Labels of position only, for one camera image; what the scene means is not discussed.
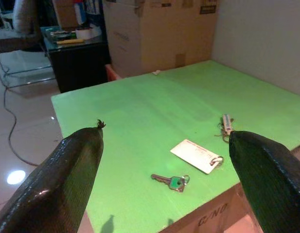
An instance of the white wall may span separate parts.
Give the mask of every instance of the white wall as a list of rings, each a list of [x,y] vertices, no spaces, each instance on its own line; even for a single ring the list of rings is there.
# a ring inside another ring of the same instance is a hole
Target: white wall
[[[300,94],[300,0],[221,0],[213,60]]]

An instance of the black cable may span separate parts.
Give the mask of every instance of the black cable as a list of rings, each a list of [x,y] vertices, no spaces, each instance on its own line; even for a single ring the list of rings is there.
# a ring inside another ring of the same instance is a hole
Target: black cable
[[[0,67],[1,67],[2,71],[4,72],[3,78],[5,79],[5,78],[8,76],[8,71],[9,71],[10,69],[9,69],[9,67],[4,66],[1,62],[0,62]],[[28,164],[28,165],[31,165],[31,166],[38,166],[38,164],[31,163],[30,161],[23,159],[23,158],[15,151],[15,149],[13,148],[13,145],[12,145],[12,143],[11,143],[11,137],[12,137],[13,131],[14,131],[14,129],[15,129],[15,126],[16,126],[16,124],[17,124],[17,116],[16,116],[9,108],[7,108],[7,106],[6,106],[6,93],[7,93],[7,91],[9,90],[9,88],[8,88],[7,85],[4,84],[3,79],[2,79],[1,76],[0,76],[0,82],[1,82],[1,84],[5,87],[5,90],[4,90],[4,98],[3,98],[3,107],[4,107],[4,109],[5,109],[7,112],[9,112],[9,113],[10,113],[11,115],[13,115],[13,117],[14,117],[14,124],[13,124],[13,126],[12,126],[12,128],[11,128],[11,130],[10,130],[10,132],[9,132],[9,135],[8,135],[8,145],[9,145],[9,148],[11,149],[11,151],[13,152],[13,154],[14,154],[19,160],[21,160],[22,162],[24,162],[24,163],[26,163],[26,164]]]

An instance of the green key head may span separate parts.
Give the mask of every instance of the green key head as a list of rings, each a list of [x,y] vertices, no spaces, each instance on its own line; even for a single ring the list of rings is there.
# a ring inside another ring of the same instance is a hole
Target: green key head
[[[173,176],[170,180],[169,188],[183,192],[185,186],[185,180],[182,177]]]

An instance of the key ring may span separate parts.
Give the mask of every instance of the key ring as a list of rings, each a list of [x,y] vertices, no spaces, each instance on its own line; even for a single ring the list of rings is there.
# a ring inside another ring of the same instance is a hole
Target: key ring
[[[222,156],[218,156],[216,158],[213,158],[210,162],[210,166],[213,166],[216,162],[219,162],[217,167],[218,166],[221,166],[223,164],[223,161],[224,161],[224,158]]]
[[[184,179],[184,185],[187,185],[188,182],[190,181],[190,177],[188,175],[181,176],[181,178]]]

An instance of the white tag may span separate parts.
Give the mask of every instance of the white tag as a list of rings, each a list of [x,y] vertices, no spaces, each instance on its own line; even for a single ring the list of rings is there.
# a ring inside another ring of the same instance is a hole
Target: white tag
[[[219,156],[187,139],[170,150],[179,158],[209,174],[220,162],[212,163]]]

